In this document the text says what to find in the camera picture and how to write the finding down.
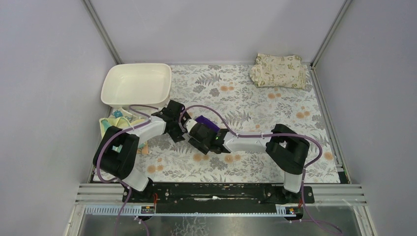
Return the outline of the purple towel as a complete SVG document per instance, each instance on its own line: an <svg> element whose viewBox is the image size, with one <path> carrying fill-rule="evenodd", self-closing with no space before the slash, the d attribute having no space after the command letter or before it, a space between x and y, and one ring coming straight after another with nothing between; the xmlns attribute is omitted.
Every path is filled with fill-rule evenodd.
<svg viewBox="0 0 417 236"><path fill-rule="evenodd" d="M208 119L204 116L198 116L195 120L197 121L197 123L204 124L209 129L211 129L215 132L218 132L220 130L220 128L215 123L213 123L210 119Z"/></svg>

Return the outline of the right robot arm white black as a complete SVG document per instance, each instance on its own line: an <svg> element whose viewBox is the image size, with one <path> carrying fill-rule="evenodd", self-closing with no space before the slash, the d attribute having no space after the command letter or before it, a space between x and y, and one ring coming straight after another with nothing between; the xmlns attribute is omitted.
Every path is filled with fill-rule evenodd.
<svg viewBox="0 0 417 236"><path fill-rule="evenodd" d="M267 154L284 171L284 189L301 190L302 170L308 157L310 143L283 124L267 132L232 133L228 129L213 130L196 121L187 121L185 130L189 143L203 154L248 151Z"/></svg>

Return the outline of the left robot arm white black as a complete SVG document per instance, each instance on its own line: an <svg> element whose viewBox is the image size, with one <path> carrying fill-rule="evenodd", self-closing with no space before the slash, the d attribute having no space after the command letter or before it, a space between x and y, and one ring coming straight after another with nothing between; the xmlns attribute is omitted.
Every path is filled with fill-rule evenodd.
<svg viewBox="0 0 417 236"><path fill-rule="evenodd" d="M175 143L185 140L183 125L190 115L183 104L171 100L161 111L144 116L147 117L145 121L132 127L121 129L111 126L106 130L93 159L100 181L110 183L117 180L142 192L150 178L135 168L138 146L164 134L168 134Z"/></svg>

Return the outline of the yellow teal patterned towel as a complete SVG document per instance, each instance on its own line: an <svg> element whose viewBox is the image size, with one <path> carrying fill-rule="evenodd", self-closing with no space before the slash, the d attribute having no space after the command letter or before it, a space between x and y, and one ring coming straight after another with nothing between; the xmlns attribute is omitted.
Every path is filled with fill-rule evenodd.
<svg viewBox="0 0 417 236"><path fill-rule="evenodd" d="M144 121L141 116L134 115L123 108L119 108L114 110L108 118L101 118L99 120L101 138L104 137L107 129L111 126L126 129Z"/></svg>

